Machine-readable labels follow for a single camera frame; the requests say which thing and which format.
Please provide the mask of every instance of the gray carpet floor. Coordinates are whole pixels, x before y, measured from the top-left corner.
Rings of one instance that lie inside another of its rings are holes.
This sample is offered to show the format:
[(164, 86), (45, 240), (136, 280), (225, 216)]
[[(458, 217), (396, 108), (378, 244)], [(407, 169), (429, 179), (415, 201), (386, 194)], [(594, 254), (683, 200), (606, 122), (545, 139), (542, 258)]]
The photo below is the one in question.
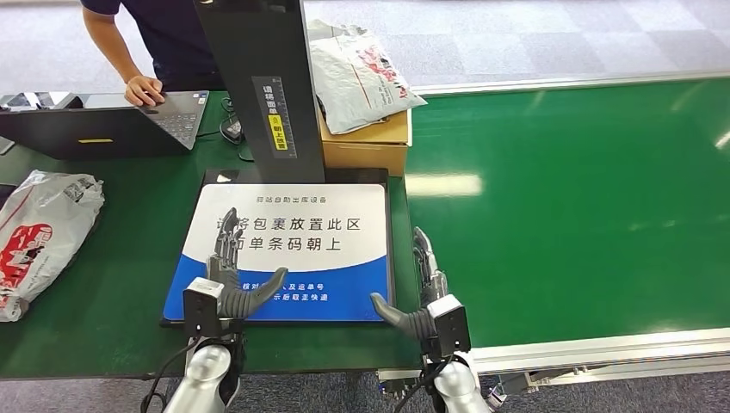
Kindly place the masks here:
[[(78, 2), (0, 0), (0, 93), (100, 92), (123, 84)], [(312, 0), (307, 19), (374, 31), (413, 85), (730, 70), (727, 0)], [(140, 69), (133, 19), (118, 25)]]
[[(134, 380), (58, 380), (0, 384), (0, 413), (131, 413), (148, 383)], [(377, 391), (374, 373), (246, 376), (231, 412), (387, 413), (396, 401)], [(154, 404), (150, 413), (158, 413)], [(419, 392), (403, 410), (431, 412)], [(542, 387), (507, 399), (501, 413), (722, 413), (730, 411), (730, 374), (705, 373)]]
[[(379, 35), (415, 85), (730, 69), (728, 0), (323, 0), (307, 17)], [(118, 24), (140, 68), (152, 61), (134, 21)], [(0, 1), (0, 94), (118, 91), (84, 32), (79, 5)], [(148, 383), (0, 382), (0, 413), (134, 412)], [(372, 373), (247, 376), (235, 412), (386, 412)], [(419, 394), (406, 411), (430, 411)], [(730, 411), (730, 373), (545, 387), (507, 413)]]

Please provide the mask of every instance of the dark t-shirt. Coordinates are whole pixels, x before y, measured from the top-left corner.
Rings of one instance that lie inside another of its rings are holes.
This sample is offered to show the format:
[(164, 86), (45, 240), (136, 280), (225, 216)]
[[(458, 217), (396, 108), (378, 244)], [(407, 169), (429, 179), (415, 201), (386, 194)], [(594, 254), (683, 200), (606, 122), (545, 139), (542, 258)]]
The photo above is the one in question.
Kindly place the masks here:
[(165, 83), (218, 71), (193, 0), (81, 0), (100, 15), (116, 15), (119, 5), (134, 17), (154, 60), (155, 73)]

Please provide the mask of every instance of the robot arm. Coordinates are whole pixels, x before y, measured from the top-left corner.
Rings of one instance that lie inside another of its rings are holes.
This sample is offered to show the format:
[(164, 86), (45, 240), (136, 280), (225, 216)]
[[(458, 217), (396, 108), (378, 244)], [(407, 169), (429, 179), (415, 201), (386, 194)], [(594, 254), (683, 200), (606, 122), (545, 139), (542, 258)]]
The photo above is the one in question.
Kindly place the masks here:
[(386, 322), (421, 342), (424, 353), (422, 381), (437, 412), (492, 413), (504, 398), (494, 393), (487, 400), (481, 396), (479, 378), (469, 366), (468, 352), (472, 343), (466, 309), (449, 294), (446, 274), (438, 269), (428, 237), (419, 228), (414, 234), (414, 254), (421, 273), (422, 307), (405, 314), (390, 306), (378, 293), (373, 293), (370, 298), (375, 311)]
[(192, 337), (185, 376), (165, 413), (223, 413), (238, 393), (243, 371), (244, 335), (240, 321), (278, 291), (286, 268), (253, 291), (238, 284), (236, 208), (223, 218), (215, 252), (207, 260), (206, 278), (196, 278), (183, 292), (185, 331)]

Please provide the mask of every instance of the green workbench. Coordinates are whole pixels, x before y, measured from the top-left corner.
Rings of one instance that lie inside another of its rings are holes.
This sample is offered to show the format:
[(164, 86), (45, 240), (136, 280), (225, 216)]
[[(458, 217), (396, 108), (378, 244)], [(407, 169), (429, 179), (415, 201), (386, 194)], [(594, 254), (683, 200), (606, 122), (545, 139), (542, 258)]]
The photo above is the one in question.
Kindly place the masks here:
[[(225, 114), (212, 93), (200, 133)], [(142, 377), (183, 347), (181, 330), (158, 322), (206, 169), (252, 168), (219, 135), (189, 156), (57, 162), (16, 147), (0, 157), (0, 180), (32, 169), (89, 173), (106, 203), (77, 260), (17, 323), (0, 324), (0, 379)], [(389, 181), (398, 306), (418, 306), (411, 227), (402, 178)], [(418, 344), (384, 324), (311, 324), (246, 329), (248, 372), (415, 367)], [(180, 373), (182, 363), (170, 372)]]
[[(413, 224), (467, 308), (480, 372), (730, 352), (730, 79), (424, 94), (407, 209), (390, 182), (399, 307), (416, 306)], [(214, 100), (202, 132), (222, 115)], [(108, 199), (77, 262), (0, 325), (0, 378), (140, 375), (180, 347), (159, 312), (202, 172), (245, 166), (226, 145), (74, 165), (0, 158), (5, 181), (29, 167), (89, 172)], [(248, 350), (257, 372), (418, 365), (414, 343), (373, 325), (252, 327)]]

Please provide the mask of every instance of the blue sign section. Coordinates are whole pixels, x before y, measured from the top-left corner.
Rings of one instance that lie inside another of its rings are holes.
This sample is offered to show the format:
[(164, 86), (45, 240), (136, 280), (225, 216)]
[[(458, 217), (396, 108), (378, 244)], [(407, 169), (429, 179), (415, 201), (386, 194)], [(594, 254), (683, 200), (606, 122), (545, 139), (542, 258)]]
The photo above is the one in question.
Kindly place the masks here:
[[(244, 290), (266, 282), (271, 273), (239, 270)], [(184, 319), (183, 291), (195, 277), (205, 277), (205, 263), (183, 255), (177, 264), (163, 317)], [(387, 258), (351, 267), (289, 272), (282, 289), (248, 320), (251, 321), (380, 321), (370, 293), (388, 296)]]

